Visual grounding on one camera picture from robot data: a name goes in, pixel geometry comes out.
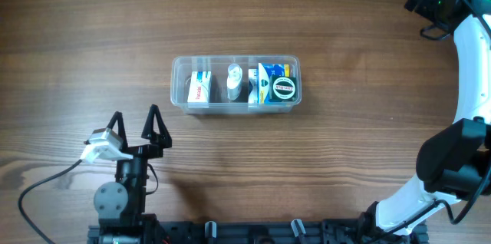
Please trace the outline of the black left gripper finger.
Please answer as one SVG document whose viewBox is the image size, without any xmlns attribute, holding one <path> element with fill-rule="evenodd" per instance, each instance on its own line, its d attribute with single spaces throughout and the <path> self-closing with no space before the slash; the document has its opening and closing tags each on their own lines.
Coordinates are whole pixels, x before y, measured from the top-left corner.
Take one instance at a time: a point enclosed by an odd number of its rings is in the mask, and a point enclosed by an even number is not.
<svg viewBox="0 0 491 244">
<path fill-rule="evenodd" d="M 160 148 L 172 147 L 172 137 L 163 122 L 160 109 L 155 104 L 150 106 L 141 137 Z"/>
<path fill-rule="evenodd" d="M 113 130 L 114 126 L 117 125 L 117 135 L 123 140 L 122 147 L 128 148 L 127 145 L 127 135 L 124 126 L 123 114 L 120 111 L 115 111 L 109 123 L 107 124 L 107 128 Z"/>
</svg>

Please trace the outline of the white green medicine box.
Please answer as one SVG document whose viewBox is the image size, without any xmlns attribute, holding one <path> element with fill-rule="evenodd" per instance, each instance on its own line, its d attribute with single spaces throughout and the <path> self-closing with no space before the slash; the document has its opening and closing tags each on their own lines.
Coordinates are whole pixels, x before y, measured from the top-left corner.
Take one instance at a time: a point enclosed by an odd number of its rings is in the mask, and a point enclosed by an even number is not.
<svg viewBox="0 0 491 244">
<path fill-rule="evenodd" d="M 193 71 L 187 103 L 189 108 L 208 108 L 212 75 L 210 71 Z"/>
</svg>

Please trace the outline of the clear cap white spray bottle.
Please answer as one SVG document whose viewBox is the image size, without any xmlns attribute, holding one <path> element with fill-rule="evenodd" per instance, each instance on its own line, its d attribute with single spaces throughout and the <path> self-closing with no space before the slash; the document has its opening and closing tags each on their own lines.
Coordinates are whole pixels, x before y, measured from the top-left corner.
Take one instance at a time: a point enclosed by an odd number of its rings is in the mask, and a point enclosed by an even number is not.
<svg viewBox="0 0 491 244">
<path fill-rule="evenodd" d="M 238 64 L 231 64 L 228 67 L 226 86 L 228 99 L 235 101 L 242 90 L 242 69 Z"/>
</svg>

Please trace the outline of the white blue medicine box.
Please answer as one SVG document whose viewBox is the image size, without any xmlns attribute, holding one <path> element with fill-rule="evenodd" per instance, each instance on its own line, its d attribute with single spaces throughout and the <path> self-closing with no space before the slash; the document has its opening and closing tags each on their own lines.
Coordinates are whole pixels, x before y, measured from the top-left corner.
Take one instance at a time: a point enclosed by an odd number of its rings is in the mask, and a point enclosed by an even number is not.
<svg viewBox="0 0 491 244">
<path fill-rule="evenodd" d="M 256 68 L 249 69 L 249 95 L 248 103 L 258 103 L 258 70 Z"/>
</svg>

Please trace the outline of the blue yellow VapoDrops box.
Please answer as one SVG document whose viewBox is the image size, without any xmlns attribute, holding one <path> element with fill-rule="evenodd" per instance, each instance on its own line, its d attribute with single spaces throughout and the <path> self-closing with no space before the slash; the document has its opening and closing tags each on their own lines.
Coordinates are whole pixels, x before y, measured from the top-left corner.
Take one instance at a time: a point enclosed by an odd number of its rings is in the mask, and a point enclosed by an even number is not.
<svg viewBox="0 0 491 244">
<path fill-rule="evenodd" d="M 291 66 L 289 64 L 259 63 L 257 70 L 258 99 L 260 104 L 269 102 L 269 89 L 272 84 L 272 76 L 289 76 Z"/>
</svg>

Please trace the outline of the dark green round-logo box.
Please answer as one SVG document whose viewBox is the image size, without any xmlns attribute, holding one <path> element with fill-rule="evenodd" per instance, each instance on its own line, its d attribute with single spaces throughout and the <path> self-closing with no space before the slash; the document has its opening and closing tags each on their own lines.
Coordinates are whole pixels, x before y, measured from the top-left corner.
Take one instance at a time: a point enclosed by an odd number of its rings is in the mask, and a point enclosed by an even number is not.
<svg viewBox="0 0 491 244">
<path fill-rule="evenodd" d="M 269 102 L 295 101 L 298 95 L 298 81 L 295 77 L 272 75 L 270 78 Z"/>
</svg>

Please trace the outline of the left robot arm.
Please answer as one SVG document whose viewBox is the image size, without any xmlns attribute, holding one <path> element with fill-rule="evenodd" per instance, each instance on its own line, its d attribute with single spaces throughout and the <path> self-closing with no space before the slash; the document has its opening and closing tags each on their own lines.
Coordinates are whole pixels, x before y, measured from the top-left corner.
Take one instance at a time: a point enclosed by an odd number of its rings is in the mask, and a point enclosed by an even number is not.
<svg viewBox="0 0 491 244">
<path fill-rule="evenodd" d="M 150 106 L 141 137 L 148 144 L 129 147 L 122 113 L 116 112 L 109 127 L 118 126 L 122 138 L 122 153 L 129 159 L 118 160 L 115 181 L 103 184 L 94 194 L 94 208 L 98 213 L 98 226 L 89 228 L 89 243 L 169 243 L 170 237 L 160 225 L 157 216 L 145 212 L 148 173 L 154 168 L 148 160 L 161 158 L 166 148 L 172 147 L 168 132 L 157 105 Z"/>
</svg>

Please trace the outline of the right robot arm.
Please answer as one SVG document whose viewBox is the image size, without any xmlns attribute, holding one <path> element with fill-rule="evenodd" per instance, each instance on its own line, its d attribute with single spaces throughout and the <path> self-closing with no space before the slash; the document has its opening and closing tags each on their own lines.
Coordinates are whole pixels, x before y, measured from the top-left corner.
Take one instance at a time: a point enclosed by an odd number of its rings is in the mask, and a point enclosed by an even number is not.
<svg viewBox="0 0 491 244">
<path fill-rule="evenodd" d="M 453 123 L 425 141 L 416 173 L 394 195 L 373 203 L 353 229 L 358 243 L 412 241 L 418 225 L 440 209 L 459 224 L 490 194 L 490 0 L 407 0 L 406 10 L 451 37 L 458 55 Z"/>
</svg>

